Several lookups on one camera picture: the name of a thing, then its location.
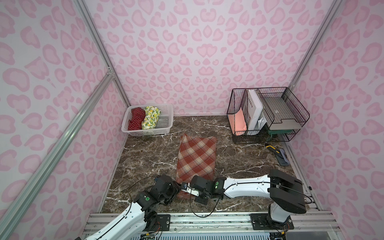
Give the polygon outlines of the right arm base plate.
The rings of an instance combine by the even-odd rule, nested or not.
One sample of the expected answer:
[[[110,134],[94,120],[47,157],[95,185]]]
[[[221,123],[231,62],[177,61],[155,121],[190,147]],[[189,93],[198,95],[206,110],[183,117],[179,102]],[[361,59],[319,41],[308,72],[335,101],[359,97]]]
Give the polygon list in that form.
[[[295,228],[291,216],[283,223],[273,221],[268,214],[250,214],[250,218],[253,230],[289,231]]]

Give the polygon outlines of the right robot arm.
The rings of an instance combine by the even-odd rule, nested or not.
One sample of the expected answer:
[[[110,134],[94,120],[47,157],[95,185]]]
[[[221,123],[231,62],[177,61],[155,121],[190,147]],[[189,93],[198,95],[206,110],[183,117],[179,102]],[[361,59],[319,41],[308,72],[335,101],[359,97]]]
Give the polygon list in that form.
[[[280,170],[256,178],[216,178],[207,180],[194,176],[189,183],[181,183],[181,190],[206,204],[208,199],[223,200],[237,197],[262,197],[273,201],[269,206],[268,221],[285,223],[291,214],[305,214],[306,195],[303,183]]]

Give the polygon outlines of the red plaid skirt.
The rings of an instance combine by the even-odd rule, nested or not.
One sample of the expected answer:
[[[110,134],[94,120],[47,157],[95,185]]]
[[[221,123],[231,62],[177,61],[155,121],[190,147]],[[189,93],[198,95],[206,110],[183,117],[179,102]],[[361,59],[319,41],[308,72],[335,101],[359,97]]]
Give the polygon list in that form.
[[[194,176],[214,180],[217,152],[216,137],[182,135],[178,153],[176,182],[190,183]]]

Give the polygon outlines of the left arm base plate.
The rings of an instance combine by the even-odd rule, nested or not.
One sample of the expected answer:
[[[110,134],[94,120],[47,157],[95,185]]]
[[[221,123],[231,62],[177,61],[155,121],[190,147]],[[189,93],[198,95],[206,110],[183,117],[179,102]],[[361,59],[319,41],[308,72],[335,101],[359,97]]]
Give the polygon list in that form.
[[[144,232],[169,231],[171,223],[170,214],[157,214],[156,212],[145,212],[146,227]]]

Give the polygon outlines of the red polka dot skirt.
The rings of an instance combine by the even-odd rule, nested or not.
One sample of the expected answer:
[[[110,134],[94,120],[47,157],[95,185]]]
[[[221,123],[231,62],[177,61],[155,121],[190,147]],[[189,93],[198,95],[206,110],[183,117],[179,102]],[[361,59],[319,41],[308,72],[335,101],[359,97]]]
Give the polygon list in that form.
[[[146,112],[142,108],[131,110],[132,117],[129,119],[128,131],[137,131],[142,129],[142,122],[146,117]]]

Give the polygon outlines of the lemon print skirt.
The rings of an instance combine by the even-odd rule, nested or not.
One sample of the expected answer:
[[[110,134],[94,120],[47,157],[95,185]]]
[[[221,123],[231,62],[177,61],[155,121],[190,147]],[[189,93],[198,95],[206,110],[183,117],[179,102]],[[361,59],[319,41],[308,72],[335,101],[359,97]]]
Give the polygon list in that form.
[[[161,110],[154,106],[146,106],[144,110],[146,112],[146,117],[142,122],[142,129],[143,130],[154,129],[160,118]]]

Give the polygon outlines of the white plastic basket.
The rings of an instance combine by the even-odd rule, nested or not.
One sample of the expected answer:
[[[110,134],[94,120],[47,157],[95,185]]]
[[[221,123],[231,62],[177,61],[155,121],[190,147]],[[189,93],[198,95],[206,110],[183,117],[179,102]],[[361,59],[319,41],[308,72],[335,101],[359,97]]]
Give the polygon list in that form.
[[[171,104],[130,106],[125,112],[121,130],[133,137],[168,134],[174,122]]]

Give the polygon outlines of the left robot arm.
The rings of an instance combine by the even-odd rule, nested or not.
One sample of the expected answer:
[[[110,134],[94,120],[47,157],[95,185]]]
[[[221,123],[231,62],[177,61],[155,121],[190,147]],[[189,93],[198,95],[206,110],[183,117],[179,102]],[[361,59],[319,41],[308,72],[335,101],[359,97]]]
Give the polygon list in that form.
[[[137,194],[120,215],[102,229],[88,236],[88,240],[130,240],[139,234],[147,240],[162,236],[167,220],[159,220],[159,205],[169,206],[181,191],[181,185],[167,175],[156,177],[155,184]]]

